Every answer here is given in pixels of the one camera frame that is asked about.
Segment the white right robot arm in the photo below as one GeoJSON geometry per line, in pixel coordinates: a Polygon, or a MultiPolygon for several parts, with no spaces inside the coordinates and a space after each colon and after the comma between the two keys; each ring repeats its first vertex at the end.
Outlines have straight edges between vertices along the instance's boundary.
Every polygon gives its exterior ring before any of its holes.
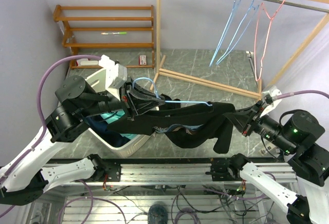
{"type": "Polygon", "coordinates": [[[264,114],[264,105],[259,101],[225,117],[243,136],[256,133],[290,156],[287,163],[303,182],[306,195],[288,190],[241,153],[230,158],[227,176],[246,180],[261,190],[281,208],[289,223],[328,223],[328,150],[317,144],[324,127],[302,109],[285,112],[283,116],[290,118],[281,124],[264,114]]]}

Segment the blue hanger of teal shirt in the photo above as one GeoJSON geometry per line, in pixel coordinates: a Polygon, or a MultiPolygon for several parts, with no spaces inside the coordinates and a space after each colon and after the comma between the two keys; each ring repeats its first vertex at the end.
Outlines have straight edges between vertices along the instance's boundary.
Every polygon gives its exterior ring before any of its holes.
{"type": "Polygon", "coordinates": [[[217,53],[218,53],[218,51],[219,51],[219,49],[220,49],[220,47],[221,47],[221,45],[222,45],[222,43],[223,43],[223,41],[225,39],[225,36],[226,36],[226,34],[228,32],[228,29],[229,29],[229,27],[230,27],[230,25],[231,25],[231,23],[233,21],[233,18],[234,18],[235,13],[236,13],[239,5],[240,5],[240,2],[241,2],[241,0],[234,0],[234,2],[233,2],[231,13],[230,13],[230,15],[229,15],[229,17],[227,19],[227,22],[226,22],[226,24],[224,26],[222,35],[221,35],[221,37],[219,39],[219,42],[218,42],[217,47],[215,49],[215,52],[214,52],[214,54],[212,56],[212,59],[211,59],[211,61],[209,63],[209,67],[211,67],[213,65],[213,62],[215,60],[215,57],[217,56],[217,53]]]}

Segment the teal t shirt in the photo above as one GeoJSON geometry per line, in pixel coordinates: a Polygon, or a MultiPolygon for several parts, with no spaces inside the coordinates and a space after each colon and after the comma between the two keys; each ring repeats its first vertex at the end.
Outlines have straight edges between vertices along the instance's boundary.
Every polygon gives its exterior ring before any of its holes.
{"type": "MultiPolygon", "coordinates": [[[[100,116],[101,116],[101,121],[104,121],[107,124],[111,124],[111,123],[119,120],[124,115],[125,115],[125,112],[123,110],[119,110],[114,113],[101,114],[100,116]]],[[[120,133],[120,135],[125,138],[128,138],[129,140],[132,140],[137,136],[136,134],[123,134],[123,133],[120,133]]]]}

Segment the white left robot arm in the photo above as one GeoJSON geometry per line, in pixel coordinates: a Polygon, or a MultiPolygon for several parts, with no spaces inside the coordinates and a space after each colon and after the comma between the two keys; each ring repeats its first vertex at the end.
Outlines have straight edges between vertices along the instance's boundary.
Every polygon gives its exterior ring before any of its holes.
{"type": "Polygon", "coordinates": [[[135,118],[165,103],[163,96],[140,87],[132,79],[106,88],[105,81],[96,77],[73,76],[64,81],[56,96],[60,106],[44,119],[36,137],[18,156],[1,168],[2,204],[23,206],[76,180],[118,181],[120,167],[106,163],[96,154],[54,168],[46,163],[89,129],[86,118],[120,110],[135,118]]]}

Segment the black t shirt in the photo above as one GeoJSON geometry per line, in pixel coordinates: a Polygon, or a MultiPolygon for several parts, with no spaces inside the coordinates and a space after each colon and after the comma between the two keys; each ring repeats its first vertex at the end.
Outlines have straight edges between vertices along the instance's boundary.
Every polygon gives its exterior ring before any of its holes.
{"type": "Polygon", "coordinates": [[[209,102],[186,107],[149,111],[129,120],[127,115],[109,119],[107,129],[120,134],[165,134],[180,148],[196,148],[209,139],[216,139],[213,150],[217,154],[229,151],[233,132],[226,113],[235,112],[231,103],[209,102]]]}

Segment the blue hanger of black shirt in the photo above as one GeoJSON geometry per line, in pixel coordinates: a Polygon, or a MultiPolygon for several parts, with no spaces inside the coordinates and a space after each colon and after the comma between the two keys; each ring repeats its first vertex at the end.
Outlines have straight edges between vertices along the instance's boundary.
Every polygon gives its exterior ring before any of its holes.
{"type": "MultiPolygon", "coordinates": [[[[147,77],[139,77],[139,78],[136,78],[135,80],[132,81],[132,87],[134,88],[137,81],[139,80],[146,80],[146,81],[149,81],[151,82],[151,85],[153,86],[153,90],[151,91],[151,93],[153,93],[155,95],[156,98],[160,99],[160,95],[157,91],[157,88],[156,88],[156,85],[155,85],[155,81],[150,79],[150,78],[147,78],[147,77]]],[[[203,105],[206,105],[208,107],[211,107],[212,104],[208,103],[208,102],[205,102],[205,101],[174,101],[174,100],[167,100],[165,101],[166,103],[170,103],[170,104],[203,104],[203,105]]]]}

